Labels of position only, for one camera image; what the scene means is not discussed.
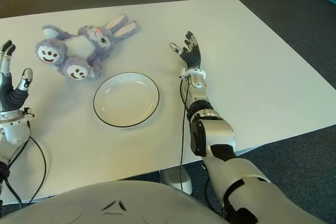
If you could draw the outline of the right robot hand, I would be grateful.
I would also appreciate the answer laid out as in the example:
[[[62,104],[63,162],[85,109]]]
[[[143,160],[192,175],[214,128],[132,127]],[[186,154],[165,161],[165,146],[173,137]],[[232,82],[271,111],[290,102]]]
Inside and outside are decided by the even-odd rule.
[[[184,42],[187,48],[180,48],[173,42],[171,42],[169,46],[186,63],[188,68],[200,68],[201,52],[196,37],[191,31],[188,31],[185,38]]]

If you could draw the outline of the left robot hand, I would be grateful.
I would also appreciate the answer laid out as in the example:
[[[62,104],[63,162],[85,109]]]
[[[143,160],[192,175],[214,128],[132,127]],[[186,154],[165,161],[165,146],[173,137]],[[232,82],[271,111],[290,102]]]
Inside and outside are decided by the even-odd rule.
[[[1,113],[19,110],[28,98],[28,90],[33,81],[33,70],[26,68],[14,89],[10,62],[16,46],[11,40],[1,45]]]

